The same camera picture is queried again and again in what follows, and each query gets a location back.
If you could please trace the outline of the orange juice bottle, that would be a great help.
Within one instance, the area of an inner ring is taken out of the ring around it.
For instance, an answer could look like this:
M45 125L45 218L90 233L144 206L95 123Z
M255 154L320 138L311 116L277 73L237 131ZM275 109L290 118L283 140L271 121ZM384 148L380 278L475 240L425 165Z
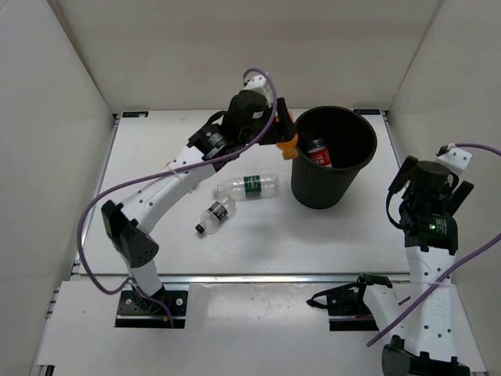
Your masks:
M298 134L297 127L294 124L294 116L290 110L287 111L287 118L281 120L279 116L275 116L276 126L282 126L286 133L286 140L276 144L281 152L284 160L292 160L298 156Z

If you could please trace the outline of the clear bottle red label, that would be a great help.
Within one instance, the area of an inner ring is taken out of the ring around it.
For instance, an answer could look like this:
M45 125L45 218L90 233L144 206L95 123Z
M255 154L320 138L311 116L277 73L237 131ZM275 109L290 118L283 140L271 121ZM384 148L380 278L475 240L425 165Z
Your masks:
M322 137L315 137L306 141L307 154L311 160L324 167L331 168L332 163L326 141Z

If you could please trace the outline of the clear bottle black cap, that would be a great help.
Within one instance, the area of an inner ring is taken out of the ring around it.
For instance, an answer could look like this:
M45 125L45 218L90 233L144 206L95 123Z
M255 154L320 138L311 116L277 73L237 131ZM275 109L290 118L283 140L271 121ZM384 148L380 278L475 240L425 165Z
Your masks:
M218 231L221 223L233 215L235 211L236 202L231 197L220 197L202 213L195 230L202 236L214 234Z

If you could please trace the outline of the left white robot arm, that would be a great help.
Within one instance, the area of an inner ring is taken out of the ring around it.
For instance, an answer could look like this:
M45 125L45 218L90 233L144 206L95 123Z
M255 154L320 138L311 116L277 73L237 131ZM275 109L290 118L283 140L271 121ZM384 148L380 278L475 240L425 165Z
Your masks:
M106 235L121 255L133 279L139 307L153 315L166 314L168 294L154 263L159 251L150 234L160 219L192 188L236 160L234 152L253 139L260 145L295 143L297 128L284 98L275 106L259 92L244 89L227 110L205 122L168 164L168 175L155 179L116 204L102 207Z

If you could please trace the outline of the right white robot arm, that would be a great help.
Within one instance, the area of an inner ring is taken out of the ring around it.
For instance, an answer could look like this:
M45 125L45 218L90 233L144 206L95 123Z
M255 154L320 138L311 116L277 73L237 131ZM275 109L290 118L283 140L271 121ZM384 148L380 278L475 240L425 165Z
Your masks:
M409 304L401 303L388 277L362 273L356 281L314 294L312 308L325 309L331 329L377 329L385 344L385 375L468 375L458 360L452 332L451 267L459 249L454 214L474 188L460 180L471 155L454 149L434 161L407 157L388 188L387 201L402 192L399 220L409 263Z

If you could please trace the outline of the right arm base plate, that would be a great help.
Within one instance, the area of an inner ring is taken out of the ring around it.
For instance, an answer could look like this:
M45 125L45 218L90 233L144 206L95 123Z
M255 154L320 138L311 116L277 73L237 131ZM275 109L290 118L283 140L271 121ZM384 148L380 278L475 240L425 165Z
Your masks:
M357 287L337 287L326 294L329 329L336 331L376 331L377 325L362 301Z

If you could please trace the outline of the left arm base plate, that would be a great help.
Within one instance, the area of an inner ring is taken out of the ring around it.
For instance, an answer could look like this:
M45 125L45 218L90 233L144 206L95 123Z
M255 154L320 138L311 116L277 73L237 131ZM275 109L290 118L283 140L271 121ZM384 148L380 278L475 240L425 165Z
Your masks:
M176 287L167 289L162 300L169 308L173 321L165 316L165 310L150 300L141 298L133 288L123 290L117 304L114 326L118 328L184 329L189 291Z

